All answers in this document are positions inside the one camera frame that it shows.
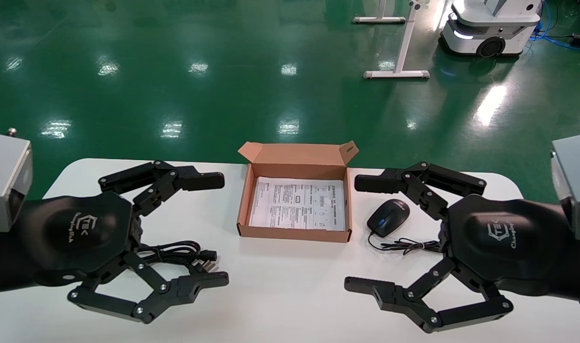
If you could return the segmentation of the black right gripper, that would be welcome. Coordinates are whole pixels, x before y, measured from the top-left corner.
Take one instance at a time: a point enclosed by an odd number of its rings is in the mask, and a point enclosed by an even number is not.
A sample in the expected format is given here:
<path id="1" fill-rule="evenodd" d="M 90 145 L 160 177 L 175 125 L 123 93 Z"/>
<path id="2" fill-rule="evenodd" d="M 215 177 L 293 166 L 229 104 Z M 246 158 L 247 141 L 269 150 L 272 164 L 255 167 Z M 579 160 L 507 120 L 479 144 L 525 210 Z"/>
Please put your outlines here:
<path id="1" fill-rule="evenodd" d="M 444 220 L 446 258 L 409 287 L 348 276 L 345 290 L 372 295 L 381 310 L 405 315 L 426 333 L 503 318 L 514 306 L 498 289 L 580 302 L 580 240 L 562 207 L 525 199 L 489 200 L 480 197 L 486 185 L 485 180 L 427 162 L 355 176 L 358 192 L 403 193 L 433 220 Z M 448 209 L 432 187 L 466 198 Z M 427 306 L 423 298 L 451 274 L 479 291 L 484 301 L 442 311 Z"/>

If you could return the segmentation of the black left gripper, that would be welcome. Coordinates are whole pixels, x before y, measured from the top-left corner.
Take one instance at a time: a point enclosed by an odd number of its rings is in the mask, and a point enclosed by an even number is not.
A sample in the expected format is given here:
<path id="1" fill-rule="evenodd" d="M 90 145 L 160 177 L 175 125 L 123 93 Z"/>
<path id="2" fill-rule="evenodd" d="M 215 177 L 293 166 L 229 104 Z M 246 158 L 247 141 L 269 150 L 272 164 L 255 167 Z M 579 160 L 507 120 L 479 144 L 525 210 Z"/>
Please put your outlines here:
<path id="1" fill-rule="evenodd" d="M 229 284 L 226 272 L 212 272 L 215 251 L 187 252 L 189 275 L 165 280 L 135 252 L 141 220 L 178 191 L 222 189 L 220 172 L 200 173 L 153 161 L 103 176 L 95 197 L 28 201 L 9 232 L 0 232 L 0 292 L 82 282 L 68 301 L 83 310 L 149 324 L 168 308 L 193 303 L 200 291 Z M 118 194 L 142 187 L 133 205 Z M 96 292 L 131 269 L 152 289 L 139 302 Z"/>

